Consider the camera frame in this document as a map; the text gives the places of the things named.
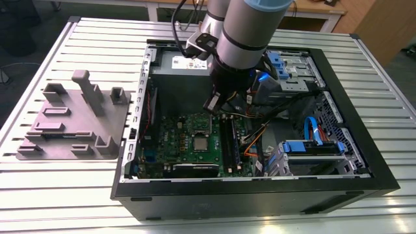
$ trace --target yellow wire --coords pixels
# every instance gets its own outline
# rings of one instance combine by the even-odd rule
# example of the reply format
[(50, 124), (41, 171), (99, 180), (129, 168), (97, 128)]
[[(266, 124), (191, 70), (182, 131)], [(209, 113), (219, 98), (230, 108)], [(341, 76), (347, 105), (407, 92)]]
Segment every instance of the yellow wire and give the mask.
[(237, 91), (234, 92), (234, 95), (227, 99), (227, 101), (230, 101), (231, 99), (234, 99), (237, 96)]
[(250, 146), (247, 147), (246, 151), (245, 151), (245, 155), (249, 155), (247, 152), (249, 150), (251, 149), (251, 147), (254, 146), (255, 142), (259, 140), (259, 137), (262, 136), (262, 134), (265, 133), (266, 131), (266, 127), (263, 129), (263, 131), (259, 133), (259, 135), (257, 136), (255, 140), (253, 141), (253, 143), (250, 144)]

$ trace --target motherboard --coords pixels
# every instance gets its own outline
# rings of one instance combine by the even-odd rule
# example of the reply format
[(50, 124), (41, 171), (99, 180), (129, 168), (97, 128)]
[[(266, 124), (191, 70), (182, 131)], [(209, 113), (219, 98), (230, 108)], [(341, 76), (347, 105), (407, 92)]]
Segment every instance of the motherboard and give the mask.
[[(150, 177), (165, 178), (165, 172), (171, 167), (187, 164), (218, 167), (217, 177), (253, 176), (253, 163), (241, 160), (239, 142), (243, 136), (246, 127), (242, 117), (214, 117), (206, 113), (163, 116), (158, 148), (145, 151)], [(226, 154), (229, 148), (235, 153)]]

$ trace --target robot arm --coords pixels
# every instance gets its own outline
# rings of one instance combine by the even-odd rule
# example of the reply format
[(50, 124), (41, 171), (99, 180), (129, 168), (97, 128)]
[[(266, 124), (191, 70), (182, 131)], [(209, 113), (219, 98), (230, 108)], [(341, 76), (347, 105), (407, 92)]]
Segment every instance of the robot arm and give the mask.
[(210, 71), (214, 90), (205, 104), (211, 113), (218, 113), (234, 92), (250, 88), (257, 70), (277, 75), (265, 52), (293, 2), (210, 1), (202, 31), (191, 36), (187, 51), (203, 60), (214, 55)]

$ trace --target wooden cabinet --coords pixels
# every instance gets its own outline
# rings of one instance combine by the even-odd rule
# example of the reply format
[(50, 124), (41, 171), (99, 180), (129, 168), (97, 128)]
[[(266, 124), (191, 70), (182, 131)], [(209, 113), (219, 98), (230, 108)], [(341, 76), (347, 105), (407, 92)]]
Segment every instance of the wooden cabinet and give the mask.
[(386, 66), (416, 35), (416, 0), (341, 0), (349, 10), (335, 33), (359, 34)]

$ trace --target aluminum slotted table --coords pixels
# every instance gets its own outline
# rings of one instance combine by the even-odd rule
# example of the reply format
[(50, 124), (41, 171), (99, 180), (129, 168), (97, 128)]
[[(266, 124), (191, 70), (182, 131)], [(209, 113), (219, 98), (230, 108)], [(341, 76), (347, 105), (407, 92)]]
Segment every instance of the aluminum slotted table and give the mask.
[[(402, 186), (385, 197), (365, 199), (330, 214), (139, 222), (110, 199), (117, 160), (19, 161), (17, 149), (42, 108), (47, 83), (79, 89), (71, 76), (75, 69), (85, 69), (102, 90), (119, 86), (135, 92), (147, 39), (173, 39), (169, 23), (71, 20), (0, 130), (0, 231), (416, 232), (416, 112), (365, 44), (350, 35), (279, 30), (271, 45), (325, 51)], [(187, 39), (191, 32), (179, 36)]]

